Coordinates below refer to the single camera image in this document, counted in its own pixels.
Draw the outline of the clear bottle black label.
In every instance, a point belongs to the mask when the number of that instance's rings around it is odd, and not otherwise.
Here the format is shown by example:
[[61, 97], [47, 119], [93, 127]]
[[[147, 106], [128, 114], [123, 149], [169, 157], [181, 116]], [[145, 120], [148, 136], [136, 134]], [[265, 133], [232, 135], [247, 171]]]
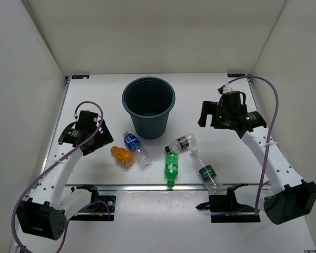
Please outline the clear bottle black label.
[[165, 147], [165, 151], [179, 153], [183, 150], [194, 147], [195, 143], [195, 135], [193, 133], [187, 133], [177, 139], [173, 139], [169, 145]]

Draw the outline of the clear bottle green label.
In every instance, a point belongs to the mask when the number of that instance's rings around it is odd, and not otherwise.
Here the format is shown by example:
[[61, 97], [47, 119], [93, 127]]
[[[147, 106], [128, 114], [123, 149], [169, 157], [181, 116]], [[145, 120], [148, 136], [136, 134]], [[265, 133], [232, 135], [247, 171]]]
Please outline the clear bottle green label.
[[223, 190], [221, 181], [218, 179], [213, 167], [204, 161], [197, 148], [191, 149], [191, 157], [197, 173], [205, 184], [209, 195], [218, 194]]

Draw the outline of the green soda bottle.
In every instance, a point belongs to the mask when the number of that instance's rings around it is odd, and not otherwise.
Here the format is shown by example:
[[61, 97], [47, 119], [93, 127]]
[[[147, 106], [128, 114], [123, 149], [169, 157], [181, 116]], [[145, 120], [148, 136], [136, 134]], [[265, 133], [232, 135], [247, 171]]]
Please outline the green soda bottle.
[[165, 168], [164, 168], [164, 175], [167, 180], [167, 187], [168, 188], [173, 188], [179, 167], [178, 167], [178, 160], [179, 160], [179, 155], [178, 153], [171, 151], [168, 152], [165, 156]]

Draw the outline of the orange juice bottle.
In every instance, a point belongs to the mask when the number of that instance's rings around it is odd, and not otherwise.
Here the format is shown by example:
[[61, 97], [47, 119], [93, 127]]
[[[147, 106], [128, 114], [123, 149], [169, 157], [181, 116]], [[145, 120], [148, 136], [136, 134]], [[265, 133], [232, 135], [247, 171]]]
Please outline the orange juice bottle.
[[111, 154], [118, 162], [122, 163], [125, 166], [131, 166], [134, 162], [134, 154], [124, 148], [112, 146]]

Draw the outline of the clear bottle blue label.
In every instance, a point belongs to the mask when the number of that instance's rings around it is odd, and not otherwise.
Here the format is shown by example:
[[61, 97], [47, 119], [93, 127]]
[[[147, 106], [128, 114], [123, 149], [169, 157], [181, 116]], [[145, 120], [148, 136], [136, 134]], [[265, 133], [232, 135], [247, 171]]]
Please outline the clear bottle blue label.
[[150, 164], [151, 160], [149, 153], [134, 134], [126, 131], [123, 134], [123, 140], [127, 148], [134, 154], [136, 161], [141, 167], [146, 167]]

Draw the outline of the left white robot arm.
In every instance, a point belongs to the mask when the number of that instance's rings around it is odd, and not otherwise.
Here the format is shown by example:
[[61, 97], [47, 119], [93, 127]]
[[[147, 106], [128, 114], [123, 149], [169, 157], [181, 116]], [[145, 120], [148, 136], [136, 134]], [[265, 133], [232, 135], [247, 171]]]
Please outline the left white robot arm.
[[97, 187], [91, 184], [72, 187], [66, 197], [62, 193], [79, 159], [112, 142], [105, 121], [97, 113], [80, 112], [77, 121], [69, 124], [58, 139], [55, 167], [17, 207], [17, 218], [24, 233], [58, 240], [76, 213], [84, 207], [88, 211], [99, 207]]

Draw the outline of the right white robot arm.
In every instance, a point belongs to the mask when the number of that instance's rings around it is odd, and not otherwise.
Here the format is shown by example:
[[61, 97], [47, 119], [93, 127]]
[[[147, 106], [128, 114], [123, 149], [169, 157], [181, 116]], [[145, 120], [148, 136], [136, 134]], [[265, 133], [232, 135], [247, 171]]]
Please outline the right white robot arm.
[[270, 126], [259, 112], [249, 112], [245, 101], [246, 95], [240, 91], [223, 93], [217, 102], [204, 101], [198, 121], [204, 127], [211, 115], [211, 127], [235, 131], [260, 163], [261, 178], [267, 177], [270, 183], [269, 191], [263, 191], [262, 182], [257, 189], [245, 183], [228, 187], [228, 213], [252, 207], [264, 211], [276, 225], [308, 215], [316, 200], [316, 184], [306, 182], [291, 167], [272, 139]]

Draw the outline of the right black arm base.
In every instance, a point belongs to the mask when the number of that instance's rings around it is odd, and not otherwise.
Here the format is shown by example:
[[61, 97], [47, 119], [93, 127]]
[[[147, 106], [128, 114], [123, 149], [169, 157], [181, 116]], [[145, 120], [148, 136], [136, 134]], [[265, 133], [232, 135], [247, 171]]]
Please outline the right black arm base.
[[212, 223], [255, 223], [261, 222], [260, 215], [255, 215], [254, 208], [239, 204], [235, 190], [248, 186], [240, 183], [228, 187], [225, 194], [209, 195], [208, 202], [201, 203], [195, 208], [199, 211], [209, 210]]

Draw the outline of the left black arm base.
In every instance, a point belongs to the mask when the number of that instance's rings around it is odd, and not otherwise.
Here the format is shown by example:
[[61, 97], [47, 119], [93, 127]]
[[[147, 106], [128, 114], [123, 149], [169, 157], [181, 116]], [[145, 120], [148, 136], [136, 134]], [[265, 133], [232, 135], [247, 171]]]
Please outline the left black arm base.
[[83, 206], [78, 213], [70, 218], [70, 221], [114, 221], [116, 208], [116, 195], [114, 193], [103, 193], [99, 191], [98, 187], [90, 184], [72, 186], [70, 191], [70, 194], [80, 191], [88, 192], [90, 200], [89, 206], [86, 208]]

